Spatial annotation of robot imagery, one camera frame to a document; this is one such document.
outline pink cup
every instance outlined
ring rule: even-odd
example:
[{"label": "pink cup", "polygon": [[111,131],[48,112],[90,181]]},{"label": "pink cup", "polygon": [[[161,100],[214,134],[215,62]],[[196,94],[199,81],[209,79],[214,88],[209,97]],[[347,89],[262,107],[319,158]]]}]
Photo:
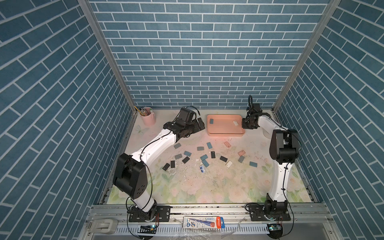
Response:
[{"label": "pink cup", "polygon": [[142,115],[140,116],[141,116],[141,119],[143,120],[144,125],[149,127],[156,123],[156,117],[152,108],[146,107],[146,109],[151,114],[149,114],[148,116],[142,116]]}]

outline brick wall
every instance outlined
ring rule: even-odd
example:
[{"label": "brick wall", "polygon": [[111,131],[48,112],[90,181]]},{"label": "brick wall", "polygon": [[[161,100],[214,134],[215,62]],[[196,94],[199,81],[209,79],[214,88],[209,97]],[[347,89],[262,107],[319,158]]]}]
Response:
[{"label": "brick wall", "polygon": [[384,237],[383,12],[342,0],[278,110],[345,239]]},{"label": "brick wall", "polygon": [[0,1],[0,239],[78,237],[130,116],[77,0]]},{"label": "brick wall", "polygon": [[91,3],[136,105],[271,108],[328,0]]}]

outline table surface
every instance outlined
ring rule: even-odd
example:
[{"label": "table surface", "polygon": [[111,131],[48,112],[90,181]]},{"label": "table surface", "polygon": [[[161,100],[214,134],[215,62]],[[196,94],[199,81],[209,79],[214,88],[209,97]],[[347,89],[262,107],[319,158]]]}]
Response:
[{"label": "table surface", "polygon": [[[146,127],[140,116],[137,117],[125,153],[130,154],[152,140],[162,129],[165,122],[172,121],[179,110],[154,110],[156,124]],[[239,114],[246,116],[245,110],[200,110],[201,118],[207,126],[208,114]],[[224,145],[228,141],[230,148]],[[213,146],[208,149],[207,142]],[[149,166],[153,178],[152,197],[159,204],[195,204],[195,203],[247,203],[264,202],[271,187],[273,177],[273,161],[269,155],[270,139],[267,139],[261,128],[245,130],[242,137],[210,137],[205,130],[181,138],[181,147],[166,149],[154,163]],[[238,152],[245,151],[243,163],[238,162]],[[184,164],[184,151],[192,153],[190,160]],[[211,151],[216,158],[211,159]],[[175,168],[162,168],[166,163],[175,160],[175,155],[183,157],[175,161]],[[206,172],[200,171],[200,157],[207,155],[209,166]],[[227,168],[220,156],[232,161]],[[249,162],[257,163],[252,167]],[[311,199],[296,169],[292,167],[288,178],[287,198],[289,202],[310,202]],[[148,181],[147,191],[151,184]],[[127,194],[113,186],[107,204],[125,204]]]}]

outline black cable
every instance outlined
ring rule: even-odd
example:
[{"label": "black cable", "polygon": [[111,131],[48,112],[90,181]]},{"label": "black cable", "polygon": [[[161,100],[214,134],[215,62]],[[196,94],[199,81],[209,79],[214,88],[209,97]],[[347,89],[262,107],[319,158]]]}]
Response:
[{"label": "black cable", "polygon": [[160,138],[167,136],[167,135],[170,134],[171,132],[172,132],[172,131],[169,131],[169,133],[167,133],[166,135],[161,136],[161,137],[159,137],[158,139],[156,139],[156,140],[154,140],[154,141],[148,143],[148,144],[143,148],[143,150],[142,150],[141,153],[140,153],[140,161],[142,161],[143,164],[147,167],[148,172],[149,172],[149,176],[151,177],[151,194],[149,195],[148,202],[146,203],[146,205],[145,205],[143,208],[140,209],[139,207],[137,207],[137,208],[139,208],[140,210],[143,210],[143,209],[148,205],[149,201],[151,200],[151,197],[152,197],[152,191],[153,191],[152,174],[151,174],[151,171],[149,170],[148,165],[147,165],[146,163],[144,163],[143,160],[141,160],[141,155],[143,154],[143,152],[144,152],[144,150],[145,150],[146,147],[148,147],[148,146],[151,145],[152,143],[156,142],[157,140],[160,140]]},{"label": "black cable", "polygon": [[139,236],[134,235],[134,234],[131,232],[131,230],[129,229],[129,226],[128,226],[128,214],[131,214],[131,209],[132,209],[133,205],[131,205],[131,206],[129,207],[129,209],[128,209],[128,205],[127,205],[128,199],[129,199],[129,197],[127,197],[127,200],[125,200],[125,208],[127,209],[127,228],[128,228],[128,231],[129,231],[130,234],[132,234],[132,236],[134,236],[134,237],[136,237],[136,238],[138,238],[138,239],[140,239],[140,240],[143,240],[144,238],[143,238],[143,239],[139,238]]},{"label": "black cable", "polygon": [[285,200],[288,202],[288,205],[289,205],[289,208],[291,209],[291,212],[292,212],[292,218],[293,218],[293,221],[292,221],[292,227],[291,227],[291,230],[287,233],[287,234],[284,234],[282,235],[281,237],[284,237],[284,236],[287,236],[288,234],[291,233],[292,229],[293,229],[293,225],[295,224],[295,215],[293,214],[293,211],[292,211],[292,208],[291,208],[291,204],[289,203],[284,191],[285,191],[285,188],[284,188],[284,182],[285,182],[285,174],[287,173],[287,169],[288,169],[288,164],[290,163],[287,163],[287,165],[285,166],[285,171],[284,171],[284,178],[283,178],[283,194],[284,194],[284,197],[285,197]]}]

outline pink tray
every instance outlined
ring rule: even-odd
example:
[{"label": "pink tray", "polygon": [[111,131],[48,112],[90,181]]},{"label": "pink tray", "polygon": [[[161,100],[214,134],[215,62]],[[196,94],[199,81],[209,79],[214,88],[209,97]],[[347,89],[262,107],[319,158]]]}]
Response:
[{"label": "pink tray", "polygon": [[207,116],[207,132],[211,137],[241,137],[245,129],[241,127],[242,117],[235,114],[210,114]]}]

